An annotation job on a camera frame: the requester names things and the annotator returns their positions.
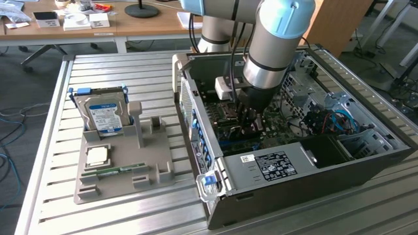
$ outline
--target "cardboard box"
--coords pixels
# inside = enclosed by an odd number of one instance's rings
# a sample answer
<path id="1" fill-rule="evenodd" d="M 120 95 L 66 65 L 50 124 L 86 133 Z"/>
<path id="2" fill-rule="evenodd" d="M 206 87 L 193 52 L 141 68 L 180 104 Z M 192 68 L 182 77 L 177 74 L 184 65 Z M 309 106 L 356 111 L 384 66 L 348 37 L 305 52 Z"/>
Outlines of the cardboard box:
<path id="1" fill-rule="evenodd" d="M 109 19 L 106 13 L 97 13 L 89 15 L 89 24 L 92 28 L 109 27 Z"/>
<path id="2" fill-rule="evenodd" d="M 37 26 L 39 28 L 58 27 L 59 21 L 55 12 L 33 12 Z"/>

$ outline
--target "black lamp base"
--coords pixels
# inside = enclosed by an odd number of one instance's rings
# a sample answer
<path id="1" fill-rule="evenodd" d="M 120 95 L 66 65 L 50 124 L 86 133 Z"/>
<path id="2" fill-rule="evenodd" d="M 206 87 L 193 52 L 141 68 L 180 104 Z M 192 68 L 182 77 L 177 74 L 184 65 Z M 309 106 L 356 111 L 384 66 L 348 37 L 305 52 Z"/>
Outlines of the black lamp base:
<path id="1" fill-rule="evenodd" d="M 138 4 L 129 5 L 124 8 L 125 14 L 134 18 L 149 18 L 158 14 L 156 7 L 142 4 L 142 8 L 138 8 Z"/>

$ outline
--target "desk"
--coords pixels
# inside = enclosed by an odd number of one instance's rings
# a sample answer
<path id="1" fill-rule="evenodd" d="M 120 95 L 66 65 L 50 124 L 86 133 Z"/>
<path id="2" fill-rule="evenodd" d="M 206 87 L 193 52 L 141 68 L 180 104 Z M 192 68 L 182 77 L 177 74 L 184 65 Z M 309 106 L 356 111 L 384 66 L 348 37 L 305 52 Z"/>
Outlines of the desk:
<path id="1" fill-rule="evenodd" d="M 126 41 L 188 38 L 188 31 L 178 24 L 176 9 L 156 5 L 160 14 L 153 18 L 137 19 L 124 13 L 125 6 L 134 2 L 108 2 L 108 4 L 113 6 L 117 14 L 109 16 L 110 27 L 105 28 L 64 31 L 62 27 L 38 28 L 33 21 L 26 27 L 7 29 L 3 24 L 9 23 L 9 20 L 3 18 L 0 20 L 0 46 L 114 42 L 117 52 L 126 53 L 124 45 Z M 180 7 L 177 2 L 164 4 Z M 31 12 L 51 11 L 55 8 L 53 0 L 25 2 L 23 13 L 33 19 Z"/>
<path id="2" fill-rule="evenodd" d="M 400 235 L 418 230 L 418 154 L 383 170 L 365 184 L 225 228 L 205 229 L 205 213 L 172 99 L 172 55 L 185 51 L 80 55 L 64 61 L 33 163 L 14 235 Z M 392 117 L 404 133 L 413 124 L 324 51 L 319 56 Z M 325 75 L 332 92 L 341 91 Z M 73 203 L 82 120 L 66 96 L 68 87 L 128 86 L 141 101 L 140 119 L 161 115 L 166 124 L 176 183 L 101 201 Z"/>

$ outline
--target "robotic arm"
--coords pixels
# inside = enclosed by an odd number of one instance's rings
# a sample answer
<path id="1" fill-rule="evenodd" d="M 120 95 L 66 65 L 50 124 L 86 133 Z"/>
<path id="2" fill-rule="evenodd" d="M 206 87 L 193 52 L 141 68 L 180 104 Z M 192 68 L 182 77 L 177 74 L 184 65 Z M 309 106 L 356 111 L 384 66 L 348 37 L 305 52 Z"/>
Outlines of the robotic arm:
<path id="1" fill-rule="evenodd" d="M 242 67 L 242 80 L 248 86 L 241 88 L 237 96 L 237 113 L 242 126 L 244 123 L 256 123 L 281 83 L 299 41 L 308 28 L 315 1 L 180 0 L 180 3 L 184 10 L 212 17 L 212 21 L 221 18 L 254 24 Z"/>

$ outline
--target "blue cable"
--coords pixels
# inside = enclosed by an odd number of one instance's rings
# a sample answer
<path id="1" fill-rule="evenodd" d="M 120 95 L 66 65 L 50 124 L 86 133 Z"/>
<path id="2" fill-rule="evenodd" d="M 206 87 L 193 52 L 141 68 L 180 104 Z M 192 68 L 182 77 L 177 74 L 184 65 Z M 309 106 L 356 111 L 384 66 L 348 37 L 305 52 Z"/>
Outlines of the blue cable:
<path id="1" fill-rule="evenodd" d="M 7 121 L 7 120 L 3 120 L 3 119 L 1 119 L 1 118 L 0 118 L 0 121 L 7 122 L 7 123 L 15 123 L 15 124 L 19 124 L 19 125 L 21 125 L 21 132 L 19 132 L 18 136 L 15 136 L 14 139 L 11 139 L 11 140 L 10 140 L 9 142 L 6 142 L 5 144 L 0 145 L 0 147 L 3 147 L 3 146 L 6 146 L 7 144 L 10 144 L 15 139 L 18 139 L 19 136 L 23 134 L 23 132 L 25 132 L 25 125 L 23 125 L 21 122 L 18 122 L 18 121 Z"/>
<path id="2" fill-rule="evenodd" d="M 7 201 L 7 203 L 0 208 L 0 212 L 2 211 L 2 209 L 11 204 L 11 202 L 15 200 L 15 198 L 18 197 L 19 195 L 19 179 L 18 179 L 18 174 L 17 174 L 17 170 L 15 170 L 15 166 L 13 164 L 13 161 L 9 159 L 9 157 L 3 154 L 0 153 L 0 157 L 2 157 L 9 163 L 10 163 L 10 166 L 11 166 L 11 169 L 13 169 L 13 173 L 14 173 L 14 176 L 15 176 L 15 180 L 17 180 L 17 192 L 15 192 L 15 195 L 13 196 L 13 198 Z"/>

